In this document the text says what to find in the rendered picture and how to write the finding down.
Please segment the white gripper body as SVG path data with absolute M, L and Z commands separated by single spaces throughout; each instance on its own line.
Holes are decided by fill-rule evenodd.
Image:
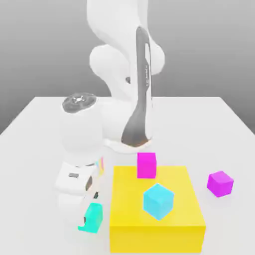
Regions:
M 90 190 L 84 195 L 60 193 L 58 195 L 58 207 L 64 221 L 71 226 L 83 226 L 85 213 L 91 203 L 98 200 L 100 191 Z

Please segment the small teal cube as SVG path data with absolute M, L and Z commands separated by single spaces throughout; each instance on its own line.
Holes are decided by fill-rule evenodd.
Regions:
M 79 231 L 96 234 L 103 220 L 103 206 L 91 203 L 84 214 L 84 225 L 78 226 Z

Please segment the small magenta cube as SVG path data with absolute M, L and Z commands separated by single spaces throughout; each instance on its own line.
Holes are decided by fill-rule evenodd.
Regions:
M 154 152 L 139 152 L 137 154 L 137 178 L 155 179 L 157 170 L 156 154 Z

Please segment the small cyan cube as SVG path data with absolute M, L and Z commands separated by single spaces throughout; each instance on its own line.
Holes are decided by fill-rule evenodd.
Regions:
M 173 210 L 175 194 L 156 183 L 143 194 L 143 210 L 158 221 Z

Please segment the small purple cube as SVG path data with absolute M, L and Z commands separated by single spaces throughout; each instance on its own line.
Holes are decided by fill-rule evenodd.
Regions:
M 218 171 L 209 174 L 207 188 L 219 198 L 231 194 L 233 184 L 233 178 L 223 171 Z

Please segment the large yellow box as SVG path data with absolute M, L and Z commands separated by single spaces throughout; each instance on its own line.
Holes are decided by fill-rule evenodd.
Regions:
M 173 210 L 160 221 L 143 209 L 155 184 L 174 193 Z M 138 179 L 135 166 L 114 167 L 109 227 L 112 253 L 200 253 L 206 223 L 187 168 L 160 166 L 155 179 Z

